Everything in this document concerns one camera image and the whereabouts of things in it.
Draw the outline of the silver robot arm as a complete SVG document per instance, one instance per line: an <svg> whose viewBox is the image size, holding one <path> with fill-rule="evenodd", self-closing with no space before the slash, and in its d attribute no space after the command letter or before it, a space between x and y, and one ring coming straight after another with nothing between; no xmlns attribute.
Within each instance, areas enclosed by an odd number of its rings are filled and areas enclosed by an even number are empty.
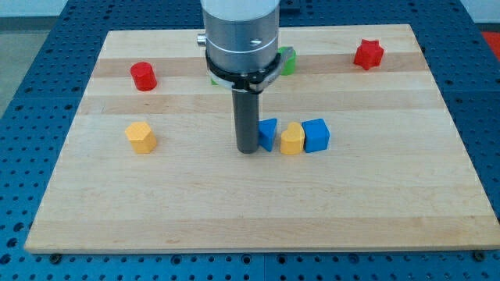
<svg viewBox="0 0 500 281"><path fill-rule="evenodd" d="M201 0L205 31L197 43L229 73L254 73L277 56L279 0Z"/></svg>

